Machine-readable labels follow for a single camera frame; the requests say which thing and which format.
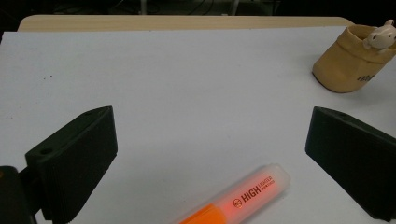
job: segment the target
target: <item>floor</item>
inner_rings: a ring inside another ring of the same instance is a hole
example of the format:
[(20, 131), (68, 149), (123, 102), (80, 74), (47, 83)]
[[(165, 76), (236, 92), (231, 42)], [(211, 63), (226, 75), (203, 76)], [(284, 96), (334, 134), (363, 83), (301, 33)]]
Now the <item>floor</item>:
[[(148, 0), (148, 15), (229, 15), (232, 0)], [(273, 0), (240, 0), (236, 16), (271, 16)], [(139, 15), (140, 0), (107, 0), (106, 8), (86, 3), (64, 2), (55, 14)]]

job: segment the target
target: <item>orange highlighter body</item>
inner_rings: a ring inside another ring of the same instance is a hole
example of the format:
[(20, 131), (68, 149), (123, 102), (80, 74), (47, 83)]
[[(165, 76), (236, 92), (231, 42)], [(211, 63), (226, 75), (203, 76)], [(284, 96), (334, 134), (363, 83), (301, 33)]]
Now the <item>orange highlighter body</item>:
[(278, 164), (270, 164), (180, 224), (237, 224), (272, 201), (290, 184)]

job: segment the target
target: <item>small figurine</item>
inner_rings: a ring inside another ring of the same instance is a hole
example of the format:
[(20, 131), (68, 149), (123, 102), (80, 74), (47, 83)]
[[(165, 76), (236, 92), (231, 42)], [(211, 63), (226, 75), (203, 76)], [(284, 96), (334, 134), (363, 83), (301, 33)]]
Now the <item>small figurine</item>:
[(396, 40), (396, 28), (393, 20), (388, 20), (381, 27), (373, 30), (367, 38), (363, 40), (366, 49), (371, 47), (378, 49), (378, 53), (383, 53), (388, 47), (392, 46)]

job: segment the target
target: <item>highlighter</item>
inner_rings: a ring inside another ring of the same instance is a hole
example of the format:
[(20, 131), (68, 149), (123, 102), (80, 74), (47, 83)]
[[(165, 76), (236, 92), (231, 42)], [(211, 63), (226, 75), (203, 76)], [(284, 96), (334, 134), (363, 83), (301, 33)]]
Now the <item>highlighter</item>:
[(269, 164), (179, 224), (236, 224), (272, 201), (290, 184), (279, 164)]

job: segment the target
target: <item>pen holder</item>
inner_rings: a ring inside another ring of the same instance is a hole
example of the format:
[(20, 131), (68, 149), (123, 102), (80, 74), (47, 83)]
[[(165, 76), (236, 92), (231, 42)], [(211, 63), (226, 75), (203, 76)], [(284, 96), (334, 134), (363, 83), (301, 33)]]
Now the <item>pen holder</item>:
[(340, 93), (363, 87), (396, 54), (396, 29), (392, 24), (387, 21), (379, 28), (348, 26), (315, 62), (312, 73), (318, 82)]

